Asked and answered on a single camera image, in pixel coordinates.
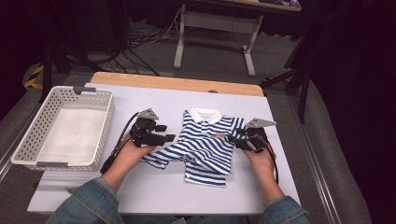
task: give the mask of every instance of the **person's left hand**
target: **person's left hand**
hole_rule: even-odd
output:
[[[121,145],[123,147],[111,166],[117,163],[127,169],[127,171],[136,167],[142,157],[155,149],[154,146],[137,147],[130,136],[127,136]]]

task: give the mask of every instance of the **hand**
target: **hand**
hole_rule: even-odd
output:
[[[155,149],[154,146],[137,147],[128,135],[122,143],[122,149],[111,164],[110,168],[102,174],[102,178],[116,192],[125,176],[140,162],[142,157]]]
[[[271,152],[274,154],[276,159],[276,154],[274,150],[270,147]],[[274,163],[271,159],[270,153],[268,150],[264,150],[260,153],[254,153],[252,151],[243,150],[245,155],[247,155],[250,160],[250,164],[253,172],[259,179],[265,177],[274,177]]]
[[[273,149],[270,147],[269,150],[274,153],[274,157],[276,158]],[[262,186],[262,201],[264,204],[268,204],[272,200],[284,196],[282,189],[280,189],[275,181],[275,166],[268,150],[260,153],[244,150],[244,153],[250,160],[251,168]]]
[[[154,146],[137,147],[129,134],[125,140],[121,142],[121,145],[123,147],[111,166],[115,165],[115,163],[119,163],[127,172],[135,168],[142,157],[155,149]]]

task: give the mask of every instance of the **white table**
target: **white table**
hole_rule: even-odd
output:
[[[246,122],[253,118],[273,120],[267,99],[262,96],[161,90],[92,83],[87,84],[87,86],[114,91],[116,109],[106,140],[102,163],[116,144],[126,121],[135,112],[147,108],[152,108],[160,117],[158,124],[168,126],[166,133],[175,134],[179,134],[181,130],[183,110],[192,106],[217,108],[224,115],[244,118]],[[279,185],[285,194],[299,202],[276,127],[267,127],[265,131],[277,155]],[[226,178],[226,188],[186,183],[183,179],[184,170],[182,161],[171,161],[165,170],[140,163],[127,175],[120,188],[118,193],[120,213],[245,215],[262,212],[259,183],[251,172],[247,157],[240,149],[234,150],[232,173]],[[97,176],[100,176],[99,172],[45,172],[30,202],[28,211],[35,213],[53,212],[69,196],[64,189],[65,187],[80,186]]]

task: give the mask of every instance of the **table leg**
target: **table leg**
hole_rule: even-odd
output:
[[[178,33],[178,42],[177,42],[177,49],[176,49],[175,62],[174,62],[174,68],[176,69],[179,69],[181,67],[181,59],[183,58],[185,20],[186,20],[186,5],[183,5],[181,7],[180,30]]]
[[[248,46],[243,47],[245,54],[245,62],[247,64],[247,72],[250,77],[256,76],[256,71],[254,70],[254,65],[253,65],[253,61],[251,60],[250,52],[251,49],[253,48],[254,41],[256,40],[257,33],[259,32],[261,25],[262,25],[262,16],[259,16],[256,20],[256,23],[254,24],[253,32],[251,33],[250,42]]]

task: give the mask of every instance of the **white plastic basket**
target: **white plastic basket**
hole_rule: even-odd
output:
[[[52,88],[12,163],[37,171],[97,171],[113,111],[112,91]]]

